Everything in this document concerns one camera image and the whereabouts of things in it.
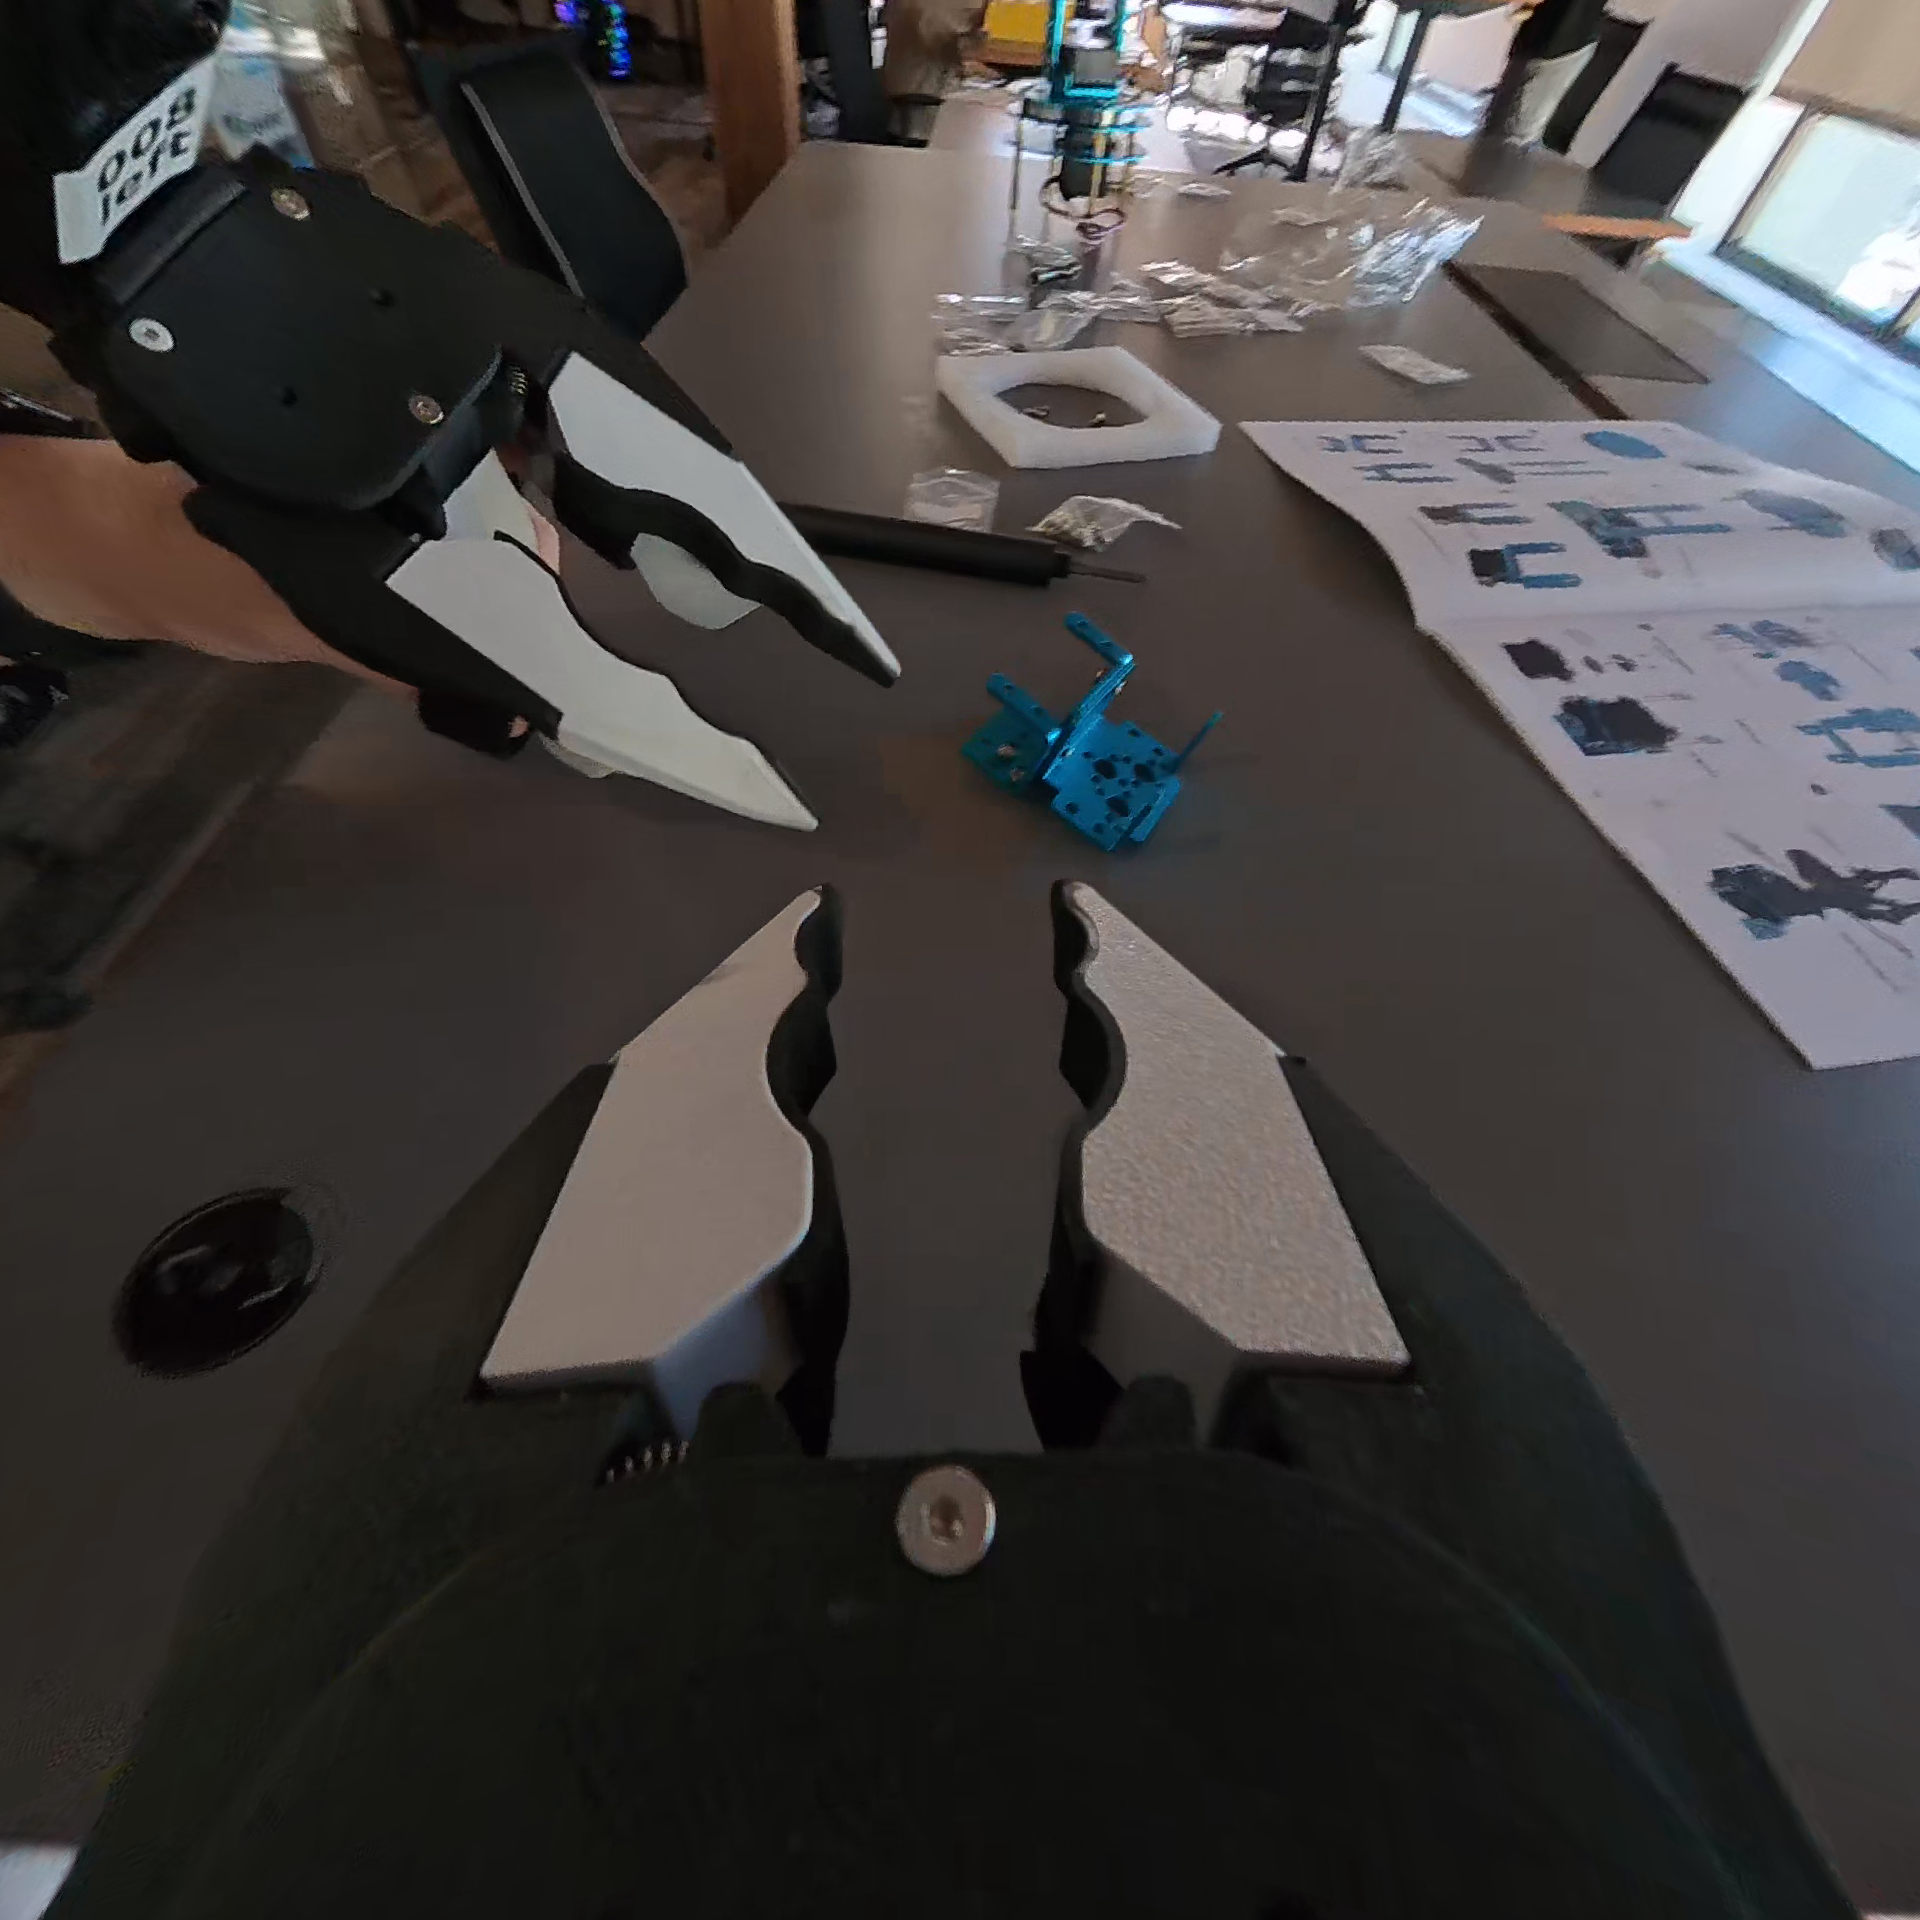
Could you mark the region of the dark desk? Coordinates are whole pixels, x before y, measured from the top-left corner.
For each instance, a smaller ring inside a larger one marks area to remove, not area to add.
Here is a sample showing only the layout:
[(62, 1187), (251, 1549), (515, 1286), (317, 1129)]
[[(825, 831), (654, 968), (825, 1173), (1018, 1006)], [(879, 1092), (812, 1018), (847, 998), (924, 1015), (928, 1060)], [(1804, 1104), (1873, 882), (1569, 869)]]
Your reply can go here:
[[(1098, 599), (1221, 708), (1101, 860), (958, 740), (1058, 612), (876, 582), (904, 685), (750, 633), (814, 836), (352, 696), (3, 1121), (3, 1839), (97, 1916), (1915, 1910), (1915, 1066), (1808, 1070), (1245, 444)], [(1044, 1450), (1049, 893), (1250, 1018), (1411, 1352), (1149, 1378)], [(634, 1038), (812, 884), (850, 1251), (827, 1452), (477, 1370)], [(138, 1254), (293, 1188), (321, 1275), (129, 1367)]]

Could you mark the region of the wooden post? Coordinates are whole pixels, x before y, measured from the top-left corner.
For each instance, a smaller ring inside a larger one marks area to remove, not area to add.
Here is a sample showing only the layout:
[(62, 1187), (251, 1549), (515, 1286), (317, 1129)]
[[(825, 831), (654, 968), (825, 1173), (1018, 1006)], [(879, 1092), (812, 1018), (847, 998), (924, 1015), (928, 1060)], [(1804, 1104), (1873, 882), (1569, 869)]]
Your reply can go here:
[(725, 213), (737, 226), (801, 144), (793, 2), (697, 2), (703, 89)]

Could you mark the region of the black chair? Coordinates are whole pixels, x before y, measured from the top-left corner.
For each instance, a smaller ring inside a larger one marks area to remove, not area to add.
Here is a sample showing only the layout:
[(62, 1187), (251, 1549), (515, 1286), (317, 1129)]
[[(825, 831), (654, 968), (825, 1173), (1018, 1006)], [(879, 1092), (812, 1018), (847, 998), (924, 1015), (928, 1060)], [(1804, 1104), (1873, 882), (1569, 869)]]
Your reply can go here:
[(407, 40), (403, 56), (496, 252), (646, 341), (688, 263), (572, 44)]

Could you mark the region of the round black desk grommet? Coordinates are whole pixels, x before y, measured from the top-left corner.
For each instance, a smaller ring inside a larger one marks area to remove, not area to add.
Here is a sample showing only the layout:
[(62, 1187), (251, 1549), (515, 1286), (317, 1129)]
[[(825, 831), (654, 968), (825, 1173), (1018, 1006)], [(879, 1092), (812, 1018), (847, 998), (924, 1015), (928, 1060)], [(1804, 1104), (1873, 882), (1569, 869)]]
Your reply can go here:
[(274, 1338), (321, 1273), (321, 1237), (293, 1188), (213, 1196), (132, 1263), (111, 1313), (115, 1348), (147, 1378), (209, 1375)]

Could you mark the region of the person's left hand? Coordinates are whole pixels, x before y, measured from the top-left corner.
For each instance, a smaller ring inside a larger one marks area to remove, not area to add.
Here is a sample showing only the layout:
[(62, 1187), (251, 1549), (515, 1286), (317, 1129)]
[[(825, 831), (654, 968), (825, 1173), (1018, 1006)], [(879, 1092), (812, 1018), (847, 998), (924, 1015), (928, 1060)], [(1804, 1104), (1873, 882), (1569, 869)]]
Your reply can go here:
[(95, 641), (317, 664), (382, 687), (192, 527), (190, 491), (180, 468), (135, 462), (111, 442), (3, 438), (3, 592), (26, 615)]

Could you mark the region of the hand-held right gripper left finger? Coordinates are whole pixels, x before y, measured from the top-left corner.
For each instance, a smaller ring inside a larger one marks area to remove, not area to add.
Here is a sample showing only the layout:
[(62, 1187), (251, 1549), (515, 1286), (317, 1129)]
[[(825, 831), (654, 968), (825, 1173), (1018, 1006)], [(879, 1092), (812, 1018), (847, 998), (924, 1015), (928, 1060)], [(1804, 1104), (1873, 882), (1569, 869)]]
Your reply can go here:
[(482, 1389), (634, 1390), (692, 1438), (716, 1389), (750, 1385), (825, 1450), (850, 1253), (812, 1114), (842, 977), (842, 903), (816, 884), (617, 1051)]

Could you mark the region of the instruction booklet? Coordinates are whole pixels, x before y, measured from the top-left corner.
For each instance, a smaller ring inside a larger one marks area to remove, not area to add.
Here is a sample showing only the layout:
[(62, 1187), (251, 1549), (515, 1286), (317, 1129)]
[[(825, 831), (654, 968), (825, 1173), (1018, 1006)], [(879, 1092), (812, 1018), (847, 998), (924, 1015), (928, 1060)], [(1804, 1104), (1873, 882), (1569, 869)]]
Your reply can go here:
[(1663, 421), (1245, 421), (1812, 1070), (1918, 1054), (1915, 507)]

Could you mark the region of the blue metal bracket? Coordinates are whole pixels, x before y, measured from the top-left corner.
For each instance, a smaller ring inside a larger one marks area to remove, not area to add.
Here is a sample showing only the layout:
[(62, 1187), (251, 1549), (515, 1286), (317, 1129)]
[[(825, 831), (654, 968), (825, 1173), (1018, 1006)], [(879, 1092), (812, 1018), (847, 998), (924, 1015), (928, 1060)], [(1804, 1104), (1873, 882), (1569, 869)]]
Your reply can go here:
[(999, 794), (1042, 807), (1103, 853), (1146, 847), (1224, 712), (1214, 710), (1180, 748), (1168, 746), (1112, 714), (1136, 657), (1084, 612), (1067, 612), (1064, 626), (1099, 664), (1088, 691), (1055, 712), (1008, 677), (989, 677), (993, 712), (966, 738), (962, 756)]

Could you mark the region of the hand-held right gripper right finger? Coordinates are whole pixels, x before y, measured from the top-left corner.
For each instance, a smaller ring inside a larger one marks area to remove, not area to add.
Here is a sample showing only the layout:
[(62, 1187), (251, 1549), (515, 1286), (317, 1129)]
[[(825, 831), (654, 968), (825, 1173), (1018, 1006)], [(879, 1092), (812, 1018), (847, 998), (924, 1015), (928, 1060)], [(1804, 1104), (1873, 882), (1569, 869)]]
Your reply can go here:
[(1259, 1381), (1410, 1382), (1284, 1048), (1089, 882), (1048, 908), (1075, 1117), (1026, 1347), (1040, 1447), (1091, 1449), (1139, 1381), (1205, 1443)]

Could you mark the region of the crumpled clear screw bag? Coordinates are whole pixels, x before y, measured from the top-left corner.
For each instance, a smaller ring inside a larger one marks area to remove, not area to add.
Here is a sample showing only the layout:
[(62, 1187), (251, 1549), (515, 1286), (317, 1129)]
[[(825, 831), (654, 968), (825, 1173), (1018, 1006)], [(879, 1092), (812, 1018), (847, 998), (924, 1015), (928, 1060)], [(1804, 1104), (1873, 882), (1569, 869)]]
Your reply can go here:
[(1036, 540), (1080, 552), (1105, 552), (1136, 529), (1184, 533), (1180, 520), (1137, 501), (1113, 494), (1075, 493), (1038, 517), (1024, 529)]

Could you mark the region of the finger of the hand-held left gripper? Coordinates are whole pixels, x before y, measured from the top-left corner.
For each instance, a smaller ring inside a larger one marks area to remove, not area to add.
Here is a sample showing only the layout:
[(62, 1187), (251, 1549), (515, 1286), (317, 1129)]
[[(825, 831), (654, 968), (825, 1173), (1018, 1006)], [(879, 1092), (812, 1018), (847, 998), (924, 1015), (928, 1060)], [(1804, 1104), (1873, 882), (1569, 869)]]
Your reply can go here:
[(881, 689), (900, 683), (850, 591), (684, 398), (573, 350), (542, 401), (560, 527), (640, 574), (661, 611), (710, 633), (772, 612), (817, 655)]
[(477, 462), (444, 512), (444, 539), (421, 542), (389, 588), (549, 708), (542, 729), (562, 759), (751, 822), (817, 828), (753, 744), (712, 727), (666, 677), (617, 658), (579, 623), (537, 552), (537, 517), (500, 462)]

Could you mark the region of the clear bags pile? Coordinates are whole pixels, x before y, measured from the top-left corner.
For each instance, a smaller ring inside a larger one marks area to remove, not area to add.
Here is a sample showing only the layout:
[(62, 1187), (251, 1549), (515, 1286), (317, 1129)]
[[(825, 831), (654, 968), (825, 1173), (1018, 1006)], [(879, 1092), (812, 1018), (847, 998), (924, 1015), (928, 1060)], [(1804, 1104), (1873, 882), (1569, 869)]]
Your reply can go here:
[(939, 294), (928, 327), (942, 352), (1040, 355), (1091, 345), (1099, 327), (1160, 328), (1175, 341), (1298, 334), (1305, 314), (1226, 276), (1180, 260), (1099, 285), (1036, 279), (1024, 292)]

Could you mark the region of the black electric screwdriver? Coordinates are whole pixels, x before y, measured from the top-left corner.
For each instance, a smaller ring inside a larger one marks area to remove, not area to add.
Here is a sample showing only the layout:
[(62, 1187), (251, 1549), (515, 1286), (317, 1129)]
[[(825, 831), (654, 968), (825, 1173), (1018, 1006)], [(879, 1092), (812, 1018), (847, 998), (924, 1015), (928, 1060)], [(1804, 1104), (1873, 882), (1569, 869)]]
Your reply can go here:
[(827, 563), (878, 564), (1044, 591), (1067, 578), (1141, 587), (1146, 576), (1028, 534), (783, 503), (779, 511)]

